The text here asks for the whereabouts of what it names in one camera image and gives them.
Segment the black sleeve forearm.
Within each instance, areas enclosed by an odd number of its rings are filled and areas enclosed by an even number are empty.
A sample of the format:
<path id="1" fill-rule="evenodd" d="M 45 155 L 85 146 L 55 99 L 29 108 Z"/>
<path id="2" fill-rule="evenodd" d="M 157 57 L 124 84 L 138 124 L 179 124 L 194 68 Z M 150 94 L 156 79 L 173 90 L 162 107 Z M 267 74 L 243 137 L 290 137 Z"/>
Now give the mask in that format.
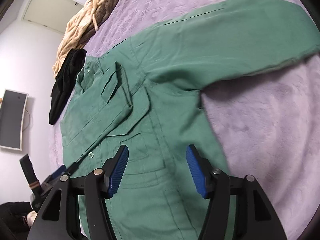
<path id="1" fill-rule="evenodd" d="M 30 230 L 27 215 L 31 211 L 29 202 L 1 204 L 1 239 L 27 239 Z"/>

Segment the operator left hand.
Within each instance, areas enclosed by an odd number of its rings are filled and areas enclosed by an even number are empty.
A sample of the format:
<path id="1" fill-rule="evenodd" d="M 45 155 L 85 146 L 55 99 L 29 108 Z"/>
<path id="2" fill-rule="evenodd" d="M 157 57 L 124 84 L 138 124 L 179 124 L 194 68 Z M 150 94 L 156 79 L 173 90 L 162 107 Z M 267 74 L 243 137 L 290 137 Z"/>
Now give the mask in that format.
<path id="1" fill-rule="evenodd" d="M 37 213 L 35 211 L 31 211 L 27 214 L 27 224 L 29 227 L 31 227 L 37 217 Z"/>

